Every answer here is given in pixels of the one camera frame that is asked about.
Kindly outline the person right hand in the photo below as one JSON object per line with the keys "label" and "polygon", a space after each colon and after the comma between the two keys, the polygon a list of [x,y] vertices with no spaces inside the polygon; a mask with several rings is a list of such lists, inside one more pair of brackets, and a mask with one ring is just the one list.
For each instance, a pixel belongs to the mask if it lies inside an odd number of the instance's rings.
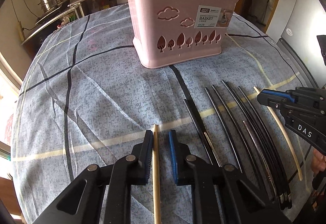
{"label": "person right hand", "polygon": [[311,169],[314,175],[317,175],[319,172],[325,171],[325,168],[326,168],[325,155],[320,153],[318,150],[313,149]]}

